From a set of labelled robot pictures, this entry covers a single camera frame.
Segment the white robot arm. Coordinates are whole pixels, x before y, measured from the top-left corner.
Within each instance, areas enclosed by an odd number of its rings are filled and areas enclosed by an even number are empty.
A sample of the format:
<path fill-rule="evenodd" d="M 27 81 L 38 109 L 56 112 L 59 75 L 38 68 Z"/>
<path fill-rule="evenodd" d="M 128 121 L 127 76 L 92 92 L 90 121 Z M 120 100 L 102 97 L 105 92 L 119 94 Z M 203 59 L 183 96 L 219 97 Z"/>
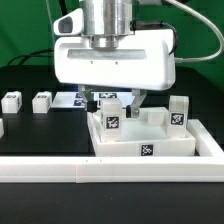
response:
<path fill-rule="evenodd" d="M 139 0 L 79 0 L 79 8 L 56 20 L 54 46 L 57 79 L 76 84 L 86 110 L 97 104 L 92 86 L 132 90 L 126 116 L 136 118 L 149 90 L 166 90 L 175 82 L 175 28 L 164 22 L 134 19 Z"/>

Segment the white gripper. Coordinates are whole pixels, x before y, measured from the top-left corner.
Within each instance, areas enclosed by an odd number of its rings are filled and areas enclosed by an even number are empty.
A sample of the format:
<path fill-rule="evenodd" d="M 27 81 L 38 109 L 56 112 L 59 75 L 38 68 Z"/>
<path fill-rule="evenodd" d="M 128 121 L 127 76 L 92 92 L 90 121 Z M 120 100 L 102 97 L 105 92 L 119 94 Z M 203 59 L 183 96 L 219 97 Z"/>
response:
<path fill-rule="evenodd" d="M 166 90 L 175 83 L 172 46 L 169 29 L 137 31 L 121 38 L 115 49 L 92 49 L 84 37 L 61 37 L 54 48 L 55 74 L 62 83 L 79 84 L 87 112 L 96 112 L 97 102 L 86 85 L 132 88 L 126 117 L 138 118 L 146 90 Z"/>

